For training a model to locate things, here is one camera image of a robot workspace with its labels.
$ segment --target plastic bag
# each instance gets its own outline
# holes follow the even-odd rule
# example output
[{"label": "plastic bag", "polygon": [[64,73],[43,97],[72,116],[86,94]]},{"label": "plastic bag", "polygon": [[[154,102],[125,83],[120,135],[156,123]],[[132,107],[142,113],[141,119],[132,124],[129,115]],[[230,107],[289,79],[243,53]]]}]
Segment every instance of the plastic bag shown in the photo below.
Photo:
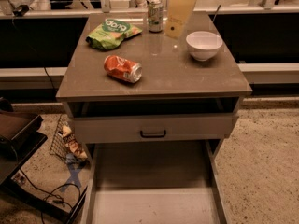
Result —
[{"label": "plastic bag", "polygon": [[94,49],[115,49],[129,37],[140,34],[142,30],[132,24],[115,19],[107,19],[86,37]]}]

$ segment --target drawer handle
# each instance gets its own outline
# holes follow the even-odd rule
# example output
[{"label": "drawer handle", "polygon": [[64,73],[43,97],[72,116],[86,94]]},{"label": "drawer handle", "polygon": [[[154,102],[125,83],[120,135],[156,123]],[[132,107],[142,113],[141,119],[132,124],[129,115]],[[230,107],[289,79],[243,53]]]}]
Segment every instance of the drawer handle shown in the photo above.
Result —
[{"label": "drawer handle", "polygon": [[166,136],[166,130],[163,130],[163,133],[161,134],[154,134],[154,133],[147,133],[144,134],[143,131],[140,131],[140,136],[143,138],[164,138]]}]

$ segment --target drawer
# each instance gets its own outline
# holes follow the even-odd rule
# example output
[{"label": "drawer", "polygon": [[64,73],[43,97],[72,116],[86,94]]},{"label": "drawer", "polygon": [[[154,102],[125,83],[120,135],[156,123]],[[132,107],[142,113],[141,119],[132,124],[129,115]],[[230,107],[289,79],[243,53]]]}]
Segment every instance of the drawer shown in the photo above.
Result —
[{"label": "drawer", "polygon": [[95,145],[81,223],[226,223],[204,141]]},{"label": "drawer", "polygon": [[80,143],[122,143],[222,139],[232,132],[236,114],[190,114],[74,118]]}]

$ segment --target beige carpet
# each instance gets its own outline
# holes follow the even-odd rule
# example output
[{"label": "beige carpet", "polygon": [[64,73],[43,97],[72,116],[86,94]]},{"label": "beige carpet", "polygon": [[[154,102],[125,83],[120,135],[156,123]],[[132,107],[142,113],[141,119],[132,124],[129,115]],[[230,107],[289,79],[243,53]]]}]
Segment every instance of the beige carpet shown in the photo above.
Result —
[{"label": "beige carpet", "polygon": [[248,99],[216,159],[232,223],[299,223],[299,99]]}]

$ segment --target red can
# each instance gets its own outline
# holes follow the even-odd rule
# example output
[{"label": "red can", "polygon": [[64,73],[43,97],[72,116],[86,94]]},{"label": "red can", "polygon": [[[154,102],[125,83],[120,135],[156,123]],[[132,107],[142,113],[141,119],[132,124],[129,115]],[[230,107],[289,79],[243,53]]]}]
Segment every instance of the red can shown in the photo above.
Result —
[{"label": "red can", "polygon": [[142,75],[140,63],[129,61],[116,55],[105,58],[104,69],[110,76],[131,83],[136,83]]}]

